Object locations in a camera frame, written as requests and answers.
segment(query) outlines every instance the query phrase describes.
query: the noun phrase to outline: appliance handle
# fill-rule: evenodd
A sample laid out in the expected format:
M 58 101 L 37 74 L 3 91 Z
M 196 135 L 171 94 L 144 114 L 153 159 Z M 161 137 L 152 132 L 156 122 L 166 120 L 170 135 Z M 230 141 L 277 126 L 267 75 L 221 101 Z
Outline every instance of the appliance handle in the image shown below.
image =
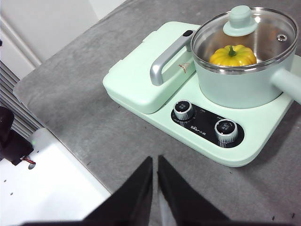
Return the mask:
M 163 84 L 162 69 L 168 61 L 171 60 L 184 46 L 188 52 L 191 52 L 190 40 L 195 30 L 187 30 L 171 46 L 169 46 L 151 65 L 150 80 L 153 85 L 160 86 Z
M 301 104 L 301 76 L 281 68 L 272 76 L 271 83 Z

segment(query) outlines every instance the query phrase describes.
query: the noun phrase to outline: red wire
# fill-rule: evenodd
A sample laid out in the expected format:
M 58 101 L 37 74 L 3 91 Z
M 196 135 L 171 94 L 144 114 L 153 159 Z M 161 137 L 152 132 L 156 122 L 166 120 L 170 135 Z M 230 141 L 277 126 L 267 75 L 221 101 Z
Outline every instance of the red wire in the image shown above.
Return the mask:
M 27 157 L 24 157 L 22 160 L 24 160 L 24 161 L 27 161 L 27 162 L 29 162 L 30 164 L 36 164 L 34 161 L 32 161 L 32 160 L 30 160 L 29 158 L 27 158 Z

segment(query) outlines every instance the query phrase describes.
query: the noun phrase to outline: lid knob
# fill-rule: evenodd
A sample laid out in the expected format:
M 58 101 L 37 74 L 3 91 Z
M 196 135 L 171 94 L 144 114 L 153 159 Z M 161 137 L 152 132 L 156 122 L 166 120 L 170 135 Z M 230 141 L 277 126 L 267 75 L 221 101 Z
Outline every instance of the lid knob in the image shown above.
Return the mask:
M 251 9 L 248 6 L 236 6 L 229 14 L 229 21 L 224 25 L 223 31 L 229 36 L 244 36 L 252 33 L 257 28 L 257 23 L 252 18 Z

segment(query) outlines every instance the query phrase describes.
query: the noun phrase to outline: gray table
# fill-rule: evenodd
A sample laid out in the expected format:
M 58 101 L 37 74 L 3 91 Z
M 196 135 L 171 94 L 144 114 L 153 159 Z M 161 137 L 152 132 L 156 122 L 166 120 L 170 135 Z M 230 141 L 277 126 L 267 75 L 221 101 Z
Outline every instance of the gray table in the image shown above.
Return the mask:
M 15 94 L 112 192 L 146 156 L 156 163 L 163 154 L 193 188 L 231 219 L 301 225 L 298 104 L 292 105 L 253 162 L 229 168 L 120 107 L 102 85 L 109 68 L 163 23 L 203 24 L 241 4 L 284 10 L 301 24 L 299 0 L 128 0 L 27 75 Z M 160 225 L 156 173 L 154 182 L 150 224 L 156 226 Z

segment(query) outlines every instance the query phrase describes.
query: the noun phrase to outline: yellow pumpkin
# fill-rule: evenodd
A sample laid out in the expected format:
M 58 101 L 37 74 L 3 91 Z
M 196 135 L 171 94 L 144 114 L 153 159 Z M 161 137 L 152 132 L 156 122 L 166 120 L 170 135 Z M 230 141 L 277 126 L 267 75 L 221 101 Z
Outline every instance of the yellow pumpkin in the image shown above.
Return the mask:
M 245 66 L 255 64 L 257 61 L 250 48 L 244 45 L 228 45 L 216 50 L 209 62 L 222 66 Z

